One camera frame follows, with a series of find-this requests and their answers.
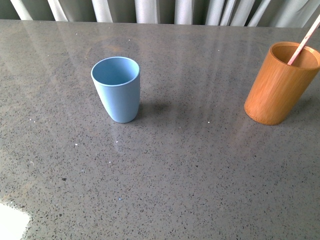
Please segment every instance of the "plastic cup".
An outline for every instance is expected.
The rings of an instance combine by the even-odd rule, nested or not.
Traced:
[[[292,65],[296,42],[273,44],[245,101],[244,110],[258,123],[277,125],[287,117],[320,70],[320,53],[305,46]]]
[[[140,68],[132,59],[114,56],[96,63],[91,77],[101,102],[117,123],[128,123],[138,113]]]

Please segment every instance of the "straw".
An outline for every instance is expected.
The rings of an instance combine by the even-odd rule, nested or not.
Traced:
[[[294,54],[292,55],[291,59],[288,62],[288,65],[292,65],[294,61],[296,60],[297,56],[301,52],[301,50],[305,47],[306,43],[308,42],[311,35],[314,33],[314,31],[320,26],[320,15],[317,17],[313,25],[311,26],[310,30],[305,35],[304,39],[298,46],[298,48],[295,50]]]

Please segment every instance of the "wooden cup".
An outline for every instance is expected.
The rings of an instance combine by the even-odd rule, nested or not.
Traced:
[[[246,114],[258,123],[277,125],[297,103],[320,70],[320,53],[305,46],[292,65],[296,42],[273,44],[245,101]]]

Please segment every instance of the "granite countertop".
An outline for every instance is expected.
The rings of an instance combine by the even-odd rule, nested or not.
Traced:
[[[0,200],[24,239],[319,239],[320,74],[280,125],[244,111],[269,47],[307,31],[0,20]],[[91,79],[111,56],[140,64],[130,123]]]

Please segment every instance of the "curtain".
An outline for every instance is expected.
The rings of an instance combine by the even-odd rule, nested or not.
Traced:
[[[0,0],[0,19],[309,28],[320,0]]]

